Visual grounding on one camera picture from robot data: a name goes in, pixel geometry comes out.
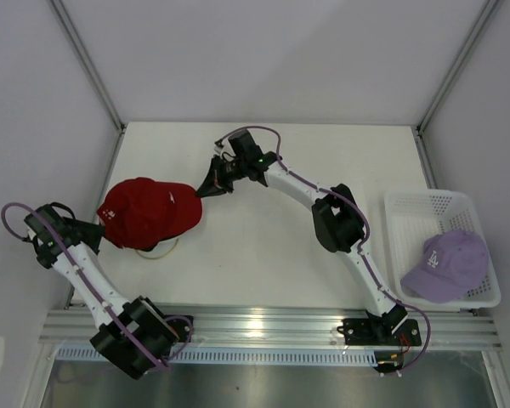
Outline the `red baseball cap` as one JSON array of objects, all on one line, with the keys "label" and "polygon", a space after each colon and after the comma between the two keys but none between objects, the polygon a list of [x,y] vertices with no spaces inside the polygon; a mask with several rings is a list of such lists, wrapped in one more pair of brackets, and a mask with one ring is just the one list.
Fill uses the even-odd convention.
[{"label": "red baseball cap", "polygon": [[97,216],[112,244],[148,252],[195,228],[202,212],[201,199],[191,186],[138,177],[113,186]]}]

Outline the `gold wire hat stand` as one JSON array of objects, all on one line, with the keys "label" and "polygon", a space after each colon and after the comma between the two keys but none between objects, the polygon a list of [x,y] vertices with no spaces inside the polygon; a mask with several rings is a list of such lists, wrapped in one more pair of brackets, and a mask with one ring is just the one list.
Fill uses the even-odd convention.
[{"label": "gold wire hat stand", "polygon": [[179,237],[173,237],[159,242],[152,249],[147,251],[137,250],[134,252],[141,258],[146,260],[159,260],[169,255],[178,245]]}]

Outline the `purple LA baseball cap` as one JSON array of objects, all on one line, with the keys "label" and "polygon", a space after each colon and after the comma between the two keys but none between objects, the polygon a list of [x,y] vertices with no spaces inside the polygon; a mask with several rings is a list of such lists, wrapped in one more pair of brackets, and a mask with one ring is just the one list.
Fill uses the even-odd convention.
[{"label": "purple LA baseball cap", "polygon": [[448,303],[479,287],[489,263],[489,251],[478,234],[450,230],[424,242],[421,260],[400,284],[431,303]]}]

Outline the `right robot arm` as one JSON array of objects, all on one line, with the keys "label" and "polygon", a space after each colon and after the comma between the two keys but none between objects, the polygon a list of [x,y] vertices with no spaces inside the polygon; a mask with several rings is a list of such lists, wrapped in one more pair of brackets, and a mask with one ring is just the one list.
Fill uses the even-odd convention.
[{"label": "right robot arm", "polygon": [[408,314],[377,269],[366,244],[371,228],[345,184],[326,187],[288,167],[280,154],[281,136],[269,127],[240,127],[214,142],[207,176],[195,194],[200,198],[234,191],[234,182],[250,179],[278,190],[310,210],[317,241],[342,259],[365,300],[371,334],[367,340],[390,343]]}]

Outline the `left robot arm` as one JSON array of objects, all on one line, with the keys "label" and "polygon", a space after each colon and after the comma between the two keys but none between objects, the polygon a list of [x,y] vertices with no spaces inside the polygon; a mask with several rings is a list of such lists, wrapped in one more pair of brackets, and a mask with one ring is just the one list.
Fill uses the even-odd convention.
[{"label": "left robot arm", "polygon": [[168,368],[179,334],[147,298],[124,297],[106,277],[94,249],[50,205],[29,209],[25,224],[38,262],[65,277],[88,307],[93,348],[133,379]]}]

